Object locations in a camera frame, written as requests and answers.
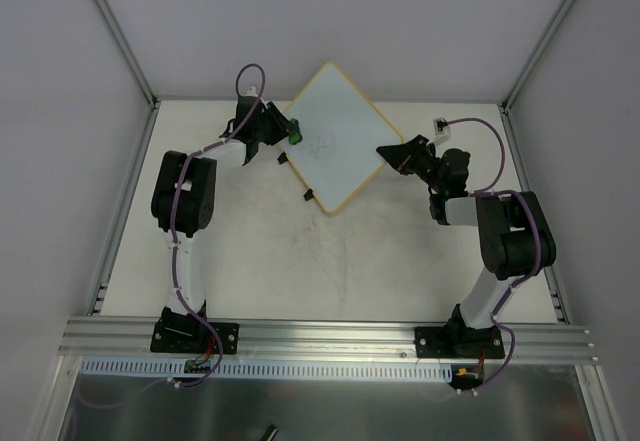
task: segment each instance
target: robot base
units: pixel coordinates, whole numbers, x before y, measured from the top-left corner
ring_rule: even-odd
[[[204,309],[200,316],[205,316]],[[209,323],[220,335],[224,355],[234,355],[238,351],[240,325],[237,323]],[[209,330],[190,314],[183,315],[162,310],[162,315],[153,329],[152,353],[201,354],[209,345]],[[212,354],[219,354],[217,343]]]
[[[433,358],[503,359],[505,356],[502,335],[497,327],[473,329],[465,325],[456,305],[447,324],[440,328],[418,326],[414,329],[416,356]]]

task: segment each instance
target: black object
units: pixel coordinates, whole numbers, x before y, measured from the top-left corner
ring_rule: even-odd
[[[447,120],[444,118],[438,118],[435,121],[436,121],[436,128],[439,133],[443,133],[444,128],[446,128],[449,125],[449,123],[447,123]]]
[[[209,359],[208,361],[201,362],[200,364],[198,364],[195,359],[189,359],[184,363],[183,372],[185,374],[206,373],[211,369],[211,365],[212,365],[211,359]]]
[[[556,243],[544,217],[537,196],[521,193],[533,214],[540,235],[540,269],[556,260]],[[520,202],[515,196],[478,196],[476,198],[480,251],[486,268],[499,280],[523,276],[535,264],[536,247],[533,231]]]
[[[455,365],[451,366],[453,371],[453,378],[449,383],[453,389],[459,389],[461,391],[467,391],[469,389],[477,388],[484,382],[484,369],[479,373],[475,371],[468,371],[466,374],[456,374],[461,368],[473,369],[473,366],[468,365]]]
[[[198,313],[206,318],[205,307]],[[238,351],[240,325],[236,323],[209,323],[220,335],[224,355]],[[150,350],[152,353],[201,354],[209,347],[211,332],[190,314],[178,314],[165,307],[153,328]],[[220,353],[218,344],[213,354]]]
[[[414,329],[414,343],[418,358],[480,358],[503,359],[504,346],[500,330],[469,328],[462,319],[460,305],[453,309],[443,327],[421,326]]]
[[[278,428],[276,428],[273,424],[270,424],[265,433],[260,438],[260,441],[273,441],[276,439],[276,435],[278,434]]]
[[[228,137],[240,126],[255,101],[254,96],[238,96],[236,117],[229,121],[227,129],[222,137]],[[273,146],[284,138],[289,138],[290,144],[298,144],[302,141],[300,123],[297,119],[287,119],[271,101],[266,105],[262,102],[256,106],[251,118],[236,133],[234,139],[242,141],[247,146],[245,164],[247,164],[258,152],[260,143]]]
[[[177,151],[167,151],[162,158],[160,173],[158,173],[151,199],[151,214],[158,220],[158,226],[164,231],[169,231],[176,184],[186,159],[186,154]],[[176,212],[176,231],[185,233],[191,238],[196,231],[206,228],[213,216],[216,160],[191,159],[184,180],[191,183],[191,189],[187,191],[183,186],[180,192]]]
[[[379,146],[376,151],[400,174],[416,174],[429,185],[431,216],[438,223],[447,224],[445,202],[468,194],[466,188],[471,155],[452,148],[438,158],[435,146],[429,144],[429,140],[422,135],[404,144]]]

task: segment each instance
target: small whiteboard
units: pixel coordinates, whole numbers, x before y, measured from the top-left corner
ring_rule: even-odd
[[[286,109],[303,141],[280,147],[315,199],[338,212],[380,172],[378,146],[404,143],[402,134],[335,63],[325,64]]]

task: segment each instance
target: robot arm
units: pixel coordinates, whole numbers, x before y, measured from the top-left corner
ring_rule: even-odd
[[[448,128],[442,119],[435,124],[436,132]],[[437,157],[435,144],[416,136],[405,144],[381,146],[377,151],[400,174],[416,174],[428,184],[429,211],[439,224],[478,228],[484,267],[447,324],[421,338],[424,343],[417,346],[418,356],[479,358],[484,352],[487,359],[501,359],[504,348],[493,316],[504,307],[514,281],[536,266],[533,229],[520,199],[526,203],[540,239],[538,270],[555,261],[555,242],[534,193],[471,196],[466,190],[469,153],[453,148]]]
[[[255,89],[238,97],[236,117],[229,121],[221,137],[229,137],[240,125],[256,101]],[[151,202],[151,213],[164,232],[168,248],[167,259],[188,307],[206,319],[206,300],[201,271],[202,254],[198,242],[200,231],[213,217],[216,176],[219,172],[249,163],[258,152],[259,144],[274,145],[288,138],[291,144],[302,141],[298,121],[287,119],[272,103],[260,100],[251,118],[233,139],[220,143],[215,149],[191,159],[181,186],[175,213],[175,230],[179,249],[174,250],[171,233],[171,210],[178,179],[187,155],[176,151],[165,153]],[[169,287],[169,296],[156,328],[151,350],[156,352],[201,352],[207,343],[207,329],[191,314],[178,298],[178,289]]]

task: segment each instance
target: green marker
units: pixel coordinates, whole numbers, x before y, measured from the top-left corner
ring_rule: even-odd
[[[300,133],[300,123],[295,118],[291,118],[291,122],[295,125],[296,130],[289,133],[289,144],[298,144],[300,141],[302,141],[302,134]]]

